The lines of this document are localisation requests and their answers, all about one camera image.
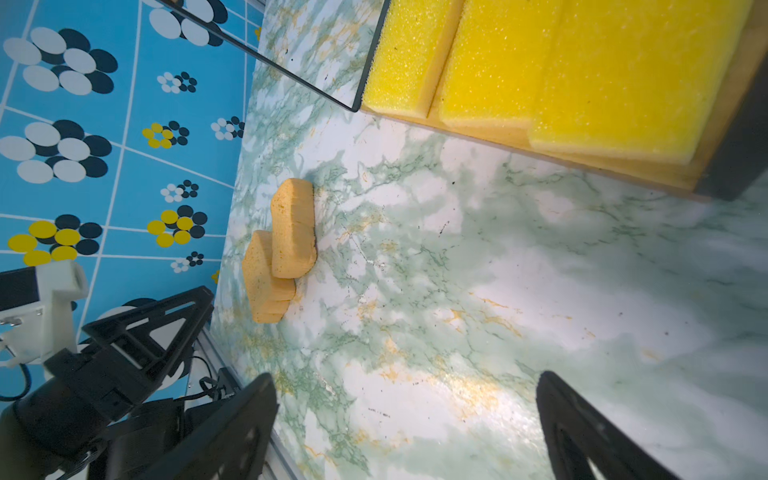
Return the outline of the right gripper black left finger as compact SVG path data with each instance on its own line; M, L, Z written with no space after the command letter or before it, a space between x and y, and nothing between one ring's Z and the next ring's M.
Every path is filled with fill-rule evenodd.
M273 378L263 373L139 477L257 479L278 408Z

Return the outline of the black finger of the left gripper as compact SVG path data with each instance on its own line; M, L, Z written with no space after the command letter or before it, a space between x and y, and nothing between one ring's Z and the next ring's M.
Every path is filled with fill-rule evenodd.
M212 291L199 286L93 321L83 332L160 384L176 371L210 319L213 300Z

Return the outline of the yellow sponge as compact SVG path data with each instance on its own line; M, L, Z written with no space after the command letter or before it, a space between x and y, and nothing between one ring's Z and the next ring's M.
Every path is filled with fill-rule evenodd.
M569 1L536 101L541 151L685 165L750 1Z
M440 121L529 127L563 8L562 1L467 1L443 72Z
M455 36L462 0L393 1L376 48L363 105L425 119Z

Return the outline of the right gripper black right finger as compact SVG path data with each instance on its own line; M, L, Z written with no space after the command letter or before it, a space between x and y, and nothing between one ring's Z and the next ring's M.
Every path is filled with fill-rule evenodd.
M619 430L552 371L536 387L543 436L557 479L674 479L676 475Z

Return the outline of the tan sponge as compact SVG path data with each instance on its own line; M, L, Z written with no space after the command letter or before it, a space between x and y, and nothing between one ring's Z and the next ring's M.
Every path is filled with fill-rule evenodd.
M272 270L284 279L306 275L317 260L313 184L290 178L271 201Z
M255 231L241 263L252 319L259 324L278 323L296 295L294 279L272 272L272 234Z

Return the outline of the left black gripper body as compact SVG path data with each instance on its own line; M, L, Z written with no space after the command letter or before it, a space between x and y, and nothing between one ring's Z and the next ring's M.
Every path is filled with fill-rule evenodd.
M180 354L130 360L113 347L91 355L62 350L45 365L53 378L1 416L3 479L44 479L81 461L111 423L178 369Z

